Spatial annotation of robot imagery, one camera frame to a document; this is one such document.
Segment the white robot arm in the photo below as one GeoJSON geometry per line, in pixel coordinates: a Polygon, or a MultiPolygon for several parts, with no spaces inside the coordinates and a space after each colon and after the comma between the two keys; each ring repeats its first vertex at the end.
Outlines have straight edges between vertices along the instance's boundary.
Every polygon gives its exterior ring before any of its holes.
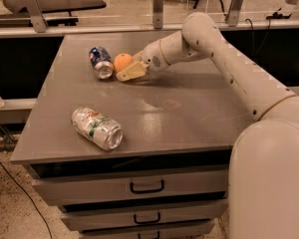
{"type": "Polygon", "coordinates": [[[238,51],[205,13],[131,56],[121,82],[175,63],[209,59],[252,119],[236,139],[228,175],[229,239],[299,239],[299,96],[238,51]]]}

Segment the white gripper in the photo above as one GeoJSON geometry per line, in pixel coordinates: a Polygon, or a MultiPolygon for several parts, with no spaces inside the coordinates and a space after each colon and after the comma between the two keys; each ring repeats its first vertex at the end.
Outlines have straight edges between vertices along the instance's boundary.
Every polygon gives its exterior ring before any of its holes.
{"type": "Polygon", "coordinates": [[[142,51],[134,54],[133,58],[135,62],[132,62],[117,73],[117,79],[119,81],[126,82],[143,77],[147,73],[148,67],[154,72],[169,67],[169,63],[163,57],[160,40],[148,44],[142,51]]]}

